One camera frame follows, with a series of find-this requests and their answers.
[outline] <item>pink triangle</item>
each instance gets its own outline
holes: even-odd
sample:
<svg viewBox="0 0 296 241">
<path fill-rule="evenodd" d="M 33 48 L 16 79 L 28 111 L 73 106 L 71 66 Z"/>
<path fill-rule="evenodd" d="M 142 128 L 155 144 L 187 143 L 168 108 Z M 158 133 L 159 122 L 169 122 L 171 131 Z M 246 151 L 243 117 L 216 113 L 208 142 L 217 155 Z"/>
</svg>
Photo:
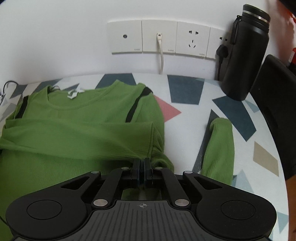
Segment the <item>pink triangle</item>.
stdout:
<svg viewBox="0 0 296 241">
<path fill-rule="evenodd" d="M 161 108 L 161 111 L 163 112 L 165 122 L 181 114 L 181 111 L 177 110 L 175 107 L 171 106 L 170 104 L 158 98 L 157 96 L 154 97 L 157 100 L 159 107 Z"/>
</svg>

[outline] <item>black stripe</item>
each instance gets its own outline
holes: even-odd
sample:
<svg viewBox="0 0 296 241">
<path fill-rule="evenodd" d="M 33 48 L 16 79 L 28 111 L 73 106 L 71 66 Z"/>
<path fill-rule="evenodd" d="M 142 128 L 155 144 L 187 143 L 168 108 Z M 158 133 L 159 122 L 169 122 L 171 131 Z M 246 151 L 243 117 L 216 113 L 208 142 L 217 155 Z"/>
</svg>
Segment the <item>black stripe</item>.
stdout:
<svg viewBox="0 0 296 241">
<path fill-rule="evenodd" d="M 139 100 L 141 99 L 141 97 L 143 96 L 147 96 L 149 95 L 150 93 L 153 93 L 152 90 L 150 90 L 148 87 L 145 87 L 142 91 L 142 93 L 140 94 L 140 96 L 135 100 L 135 103 L 133 104 L 133 106 L 131 107 L 131 109 L 129 110 L 128 112 L 128 115 L 126 116 L 126 123 L 127 122 L 131 122 L 132 118 L 133 118 L 133 115 L 137 109 L 137 106 L 138 106 L 138 103 L 139 103 Z"/>
<path fill-rule="evenodd" d="M 22 118 L 22 116 L 23 116 L 23 114 L 24 114 L 24 112 L 25 112 L 25 110 L 26 110 L 27 104 L 28 104 L 28 98 L 29 98 L 28 95 L 25 96 L 25 97 L 23 98 L 23 100 L 22 100 L 22 105 L 21 105 L 21 107 L 20 107 L 19 112 L 18 112 L 17 115 L 15 116 L 15 119 Z"/>
</svg>

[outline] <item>power cord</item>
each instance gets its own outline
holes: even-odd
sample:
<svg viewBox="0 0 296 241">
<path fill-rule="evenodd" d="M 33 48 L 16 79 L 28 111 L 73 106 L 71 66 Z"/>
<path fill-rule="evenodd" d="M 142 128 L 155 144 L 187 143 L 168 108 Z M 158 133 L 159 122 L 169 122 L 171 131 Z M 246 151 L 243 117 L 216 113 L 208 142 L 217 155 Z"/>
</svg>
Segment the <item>power cord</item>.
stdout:
<svg viewBox="0 0 296 241">
<path fill-rule="evenodd" d="M 15 83 L 16 85 L 18 85 L 18 82 L 14 81 L 14 80 L 9 80 L 9 81 L 7 81 L 7 82 L 4 84 L 4 86 L 3 86 L 3 95 L 5 94 L 5 93 L 4 93 L 5 86 L 8 85 L 9 83 Z"/>
<path fill-rule="evenodd" d="M 220 81 L 220 72 L 221 72 L 221 65 L 223 63 L 223 59 L 228 57 L 228 48 L 221 44 L 216 51 L 217 55 L 219 56 L 219 67 L 218 67 L 218 76 L 217 80 Z"/>
<path fill-rule="evenodd" d="M 5 220 L 3 218 L 1 218 L 1 216 L 0 216 L 0 220 L 8 226 L 7 222 L 5 222 Z"/>
<path fill-rule="evenodd" d="M 159 74 L 163 74 L 163 47 L 162 47 L 162 39 L 163 39 L 163 34 L 158 33 L 157 34 L 157 43 L 159 46 L 159 51 L 160 51 L 160 58 L 161 58 L 161 67 L 160 67 L 160 72 Z"/>
<path fill-rule="evenodd" d="M 15 82 L 14 80 L 9 80 L 7 81 L 4 86 L 3 86 L 3 95 L 0 94 L 0 105 L 2 104 L 4 97 L 5 97 L 5 86 L 8 85 L 8 83 L 15 83 L 16 85 L 18 85 L 17 82 Z"/>
</svg>

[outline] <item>black cable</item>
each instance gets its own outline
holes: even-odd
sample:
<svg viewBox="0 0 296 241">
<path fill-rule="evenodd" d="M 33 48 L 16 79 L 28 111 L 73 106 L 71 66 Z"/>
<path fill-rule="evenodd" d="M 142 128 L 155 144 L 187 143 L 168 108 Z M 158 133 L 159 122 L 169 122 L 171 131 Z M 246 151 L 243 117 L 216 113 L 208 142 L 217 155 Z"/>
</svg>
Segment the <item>black cable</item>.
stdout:
<svg viewBox="0 0 296 241">
<path fill-rule="evenodd" d="M 5 89 L 5 86 L 8 84 L 8 83 L 15 83 L 16 85 L 18 85 L 18 82 L 14 81 L 14 80 L 9 80 L 7 81 L 4 86 L 3 86 L 3 95 L 4 95 L 4 89 Z"/>
<path fill-rule="evenodd" d="M 219 66 L 218 66 L 218 76 L 217 76 L 217 80 L 220 81 L 220 72 L 221 72 L 221 66 L 223 63 L 223 59 L 228 57 L 228 48 L 221 44 L 219 46 L 219 48 L 216 51 L 217 55 L 219 56 Z"/>
<path fill-rule="evenodd" d="M 0 220 L 8 226 L 7 222 L 5 222 L 5 220 L 1 216 L 0 216 Z"/>
<path fill-rule="evenodd" d="M 219 62 L 218 73 L 217 73 L 217 80 L 220 81 L 220 72 L 221 72 L 221 65 L 222 63 Z"/>
</svg>

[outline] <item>white cable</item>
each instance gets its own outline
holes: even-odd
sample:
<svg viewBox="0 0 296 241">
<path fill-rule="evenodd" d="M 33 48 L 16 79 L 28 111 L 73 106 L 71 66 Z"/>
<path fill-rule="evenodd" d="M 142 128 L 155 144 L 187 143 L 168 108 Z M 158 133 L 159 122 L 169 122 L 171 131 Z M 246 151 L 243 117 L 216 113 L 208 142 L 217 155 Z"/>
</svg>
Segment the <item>white cable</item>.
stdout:
<svg viewBox="0 0 296 241">
<path fill-rule="evenodd" d="M 161 33 L 158 33 L 157 34 L 157 42 L 158 42 L 159 51 L 160 51 L 160 58 L 161 58 L 161 67 L 160 67 L 159 74 L 163 74 L 163 47 L 161 44 L 162 39 L 163 39 L 163 35 Z"/>
</svg>

